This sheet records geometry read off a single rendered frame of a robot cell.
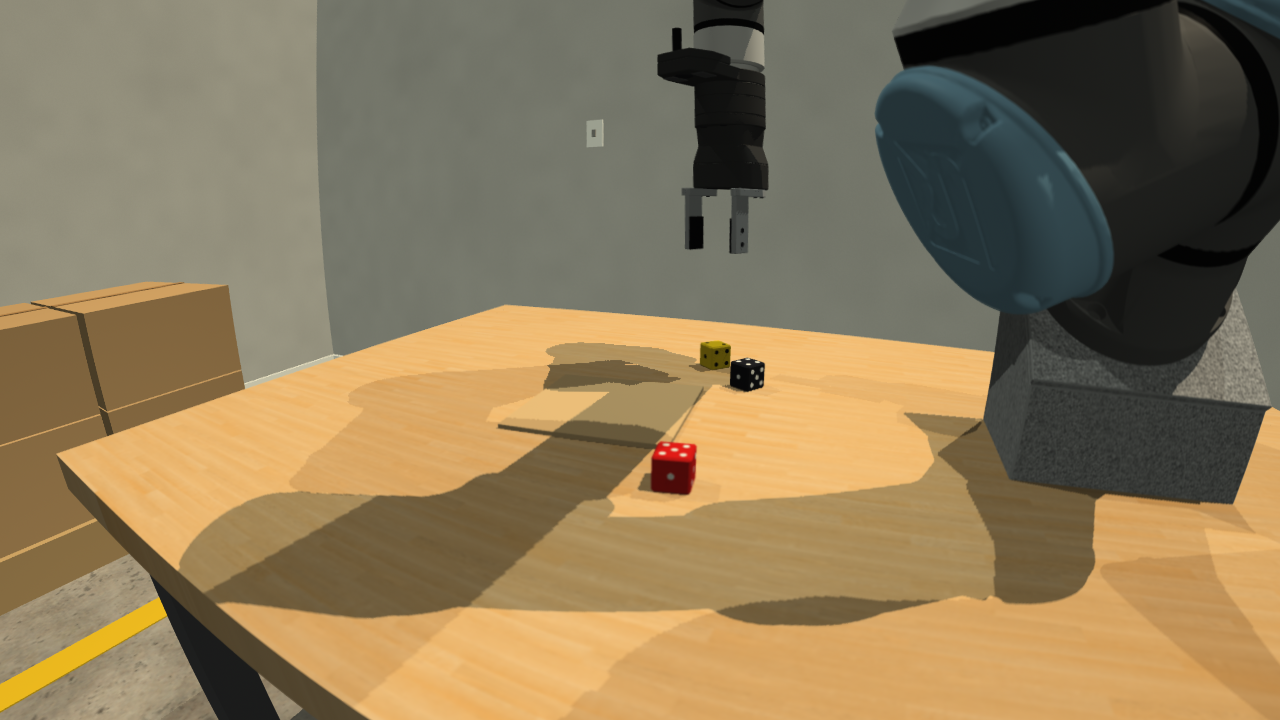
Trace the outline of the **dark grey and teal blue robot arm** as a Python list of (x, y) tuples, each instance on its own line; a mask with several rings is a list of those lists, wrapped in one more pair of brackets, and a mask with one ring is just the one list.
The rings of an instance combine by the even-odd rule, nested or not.
[(1280, 0), (908, 0), (892, 33), (881, 161), (961, 290), (1134, 365), (1219, 331), (1280, 222)]

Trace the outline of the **red die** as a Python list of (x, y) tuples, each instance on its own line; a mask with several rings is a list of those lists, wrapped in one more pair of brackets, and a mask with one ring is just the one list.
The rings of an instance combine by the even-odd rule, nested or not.
[(659, 442), (652, 455), (652, 489), (690, 495), (696, 477), (696, 445)]

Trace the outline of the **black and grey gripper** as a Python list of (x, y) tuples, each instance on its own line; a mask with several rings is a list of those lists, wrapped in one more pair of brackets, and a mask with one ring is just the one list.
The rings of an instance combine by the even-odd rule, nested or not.
[(764, 35), (713, 26), (698, 29), (692, 44), (682, 49), (682, 29), (673, 28), (672, 51), (657, 55), (658, 76), (692, 86), (695, 95), (694, 188), (682, 188), (685, 249), (703, 249), (701, 197), (731, 190), (730, 252), (748, 252), (748, 201), (765, 199), (768, 190)]

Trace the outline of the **yellow die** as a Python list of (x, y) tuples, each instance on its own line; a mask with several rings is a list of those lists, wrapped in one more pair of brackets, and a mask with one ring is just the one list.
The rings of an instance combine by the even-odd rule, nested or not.
[(731, 346), (724, 342), (709, 341), (700, 345), (700, 365), (710, 370), (730, 368)]

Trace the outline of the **black die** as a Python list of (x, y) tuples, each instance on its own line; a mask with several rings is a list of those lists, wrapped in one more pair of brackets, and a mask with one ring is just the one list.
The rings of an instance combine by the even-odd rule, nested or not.
[(751, 357), (742, 357), (731, 363), (730, 386), (753, 391), (764, 386), (765, 363)]

